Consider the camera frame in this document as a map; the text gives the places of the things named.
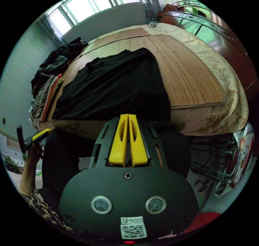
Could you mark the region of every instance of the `red light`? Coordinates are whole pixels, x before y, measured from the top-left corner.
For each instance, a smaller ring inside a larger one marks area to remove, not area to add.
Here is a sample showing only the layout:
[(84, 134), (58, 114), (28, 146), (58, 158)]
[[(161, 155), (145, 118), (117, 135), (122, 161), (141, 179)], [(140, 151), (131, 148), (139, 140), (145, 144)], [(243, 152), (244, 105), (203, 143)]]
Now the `red light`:
[(133, 245), (133, 244), (135, 244), (136, 242), (135, 242), (135, 241), (125, 241), (124, 243), (127, 244), (127, 245)]

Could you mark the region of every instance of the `bed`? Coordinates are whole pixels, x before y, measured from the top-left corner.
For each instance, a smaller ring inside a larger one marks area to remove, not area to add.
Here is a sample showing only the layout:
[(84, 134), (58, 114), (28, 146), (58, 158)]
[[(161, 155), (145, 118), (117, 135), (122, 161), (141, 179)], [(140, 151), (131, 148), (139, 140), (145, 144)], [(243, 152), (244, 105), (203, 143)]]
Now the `bed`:
[(63, 87), (97, 57), (148, 48), (156, 57), (171, 103), (171, 122), (188, 136), (211, 136), (241, 130), (248, 119), (244, 89), (228, 62), (205, 42), (173, 25), (132, 26), (89, 42), (70, 63), (50, 113), (40, 129), (61, 128), (96, 139), (105, 121), (52, 120)]

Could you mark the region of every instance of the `bamboo mat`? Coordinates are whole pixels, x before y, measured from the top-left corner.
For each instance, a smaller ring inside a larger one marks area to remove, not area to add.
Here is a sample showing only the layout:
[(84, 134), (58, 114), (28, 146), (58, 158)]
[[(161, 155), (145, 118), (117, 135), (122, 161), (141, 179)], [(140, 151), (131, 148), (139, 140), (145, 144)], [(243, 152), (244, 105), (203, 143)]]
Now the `bamboo mat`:
[(144, 36), (150, 36), (150, 34), (143, 28), (119, 31), (106, 37), (96, 39), (94, 42), (86, 47), (83, 54), (89, 53), (97, 48), (100, 48), (115, 41)]
[(97, 57), (116, 55), (125, 49), (135, 51), (142, 47), (150, 50), (157, 59), (172, 108), (224, 103), (224, 92), (221, 85), (198, 56), (172, 36), (154, 35), (124, 39), (107, 44), (71, 63), (63, 75), (65, 81), (54, 100), (48, 121), (52, 120), (56, 102), (62, 94), (63, 87), (70, 83), (77, 72), (87, 63)]

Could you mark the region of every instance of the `curtain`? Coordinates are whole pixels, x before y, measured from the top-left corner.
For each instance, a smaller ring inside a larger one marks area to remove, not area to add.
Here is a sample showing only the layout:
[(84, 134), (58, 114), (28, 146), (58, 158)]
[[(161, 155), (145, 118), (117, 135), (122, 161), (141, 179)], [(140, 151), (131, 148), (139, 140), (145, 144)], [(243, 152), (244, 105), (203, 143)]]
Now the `curtain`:
[(145, 5), (146, 5), (146, 12), (147, 12), (147, 20), (150, 21), (155, 21), (155, 13), (152, 8), (152, 1), (151, 0), (145, 0)]
[(45, 30), (49, 32), (49, 34), (54, 38), (54, 40), (60, 45), (60, 46), (66, 46), (67, 43), (62, 39), (62, 34), (58, 31), (58, 28), (54, 26), (53, 23), (48, 18), (47, 14), (43, 14), (39, 18), (39, 22), (43, 25)]

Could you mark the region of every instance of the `qr code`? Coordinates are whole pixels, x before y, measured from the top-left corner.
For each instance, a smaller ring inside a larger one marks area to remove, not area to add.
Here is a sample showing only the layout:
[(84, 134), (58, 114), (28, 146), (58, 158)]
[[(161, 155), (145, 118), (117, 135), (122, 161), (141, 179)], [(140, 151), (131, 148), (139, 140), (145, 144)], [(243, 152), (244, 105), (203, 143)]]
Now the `qr code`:
[(147, 237), (145, 225), (121, 225), (121, 236), (123, 239), (145, 238)]

